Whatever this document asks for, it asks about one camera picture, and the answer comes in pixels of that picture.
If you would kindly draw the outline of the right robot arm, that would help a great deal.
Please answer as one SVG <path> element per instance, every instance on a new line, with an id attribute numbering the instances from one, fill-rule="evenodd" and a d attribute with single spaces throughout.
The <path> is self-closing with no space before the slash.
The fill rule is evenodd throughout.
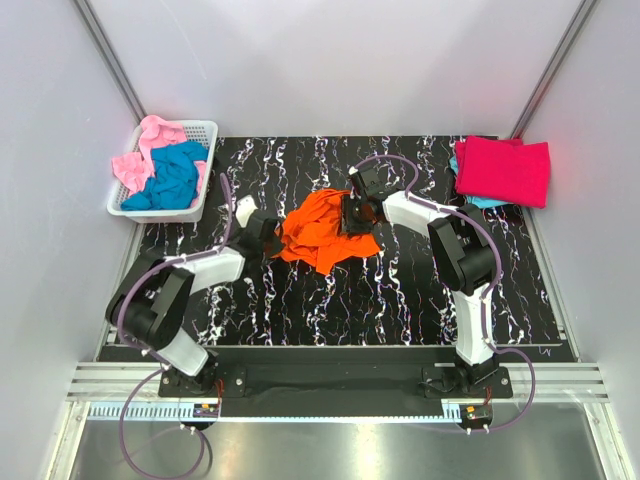
<path id="1" fill-rule="evenodd" d="M 499 367 L 493 339 L 491 298 L 500 255 L 480 209 L 454 208 L 384 185 L 372 168 L 349 170 L 352 191 L 341 199 L 338 233 L 354 237 L 377 224 L 406 227 L 431 244 L 436 272 L 451 292 L 457 340 L 454 365 L 439 378 L 423 380 L 425 391 L 444 396 L 476 396 Z"/>

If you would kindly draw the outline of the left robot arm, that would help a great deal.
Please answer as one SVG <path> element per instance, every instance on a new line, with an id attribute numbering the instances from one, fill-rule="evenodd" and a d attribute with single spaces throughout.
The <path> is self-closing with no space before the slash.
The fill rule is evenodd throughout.
<path id="1" fill-rule="evenodd" d="M 169 367 L 168 383 L 194 396 L 218 393 L 216 354 L 186 332 L 190 297 L 209 287 L 238 281 L 283 248 L 281 222 L 256 210 L 239 222 L 226 246 L 186 257 L 139 255 L 109 301 L 105 319 L 124 342 L 147 350 Z"/>

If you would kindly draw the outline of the orange t shirt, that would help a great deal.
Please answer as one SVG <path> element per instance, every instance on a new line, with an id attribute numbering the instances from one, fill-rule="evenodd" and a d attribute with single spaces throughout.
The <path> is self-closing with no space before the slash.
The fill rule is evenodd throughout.
<path id="1" fill-rule="evenodd" d="M 286 262 L 303 261 L 329 275 L 336 263 L 351 257 L 368 258 L 380 252 L 371 233 L 339 234 L 341 200 L 347 190 L 322 189 L 310 193 L 299 208 L 288 213 L 280 227 L 283 249 L 275 255 Z"/>

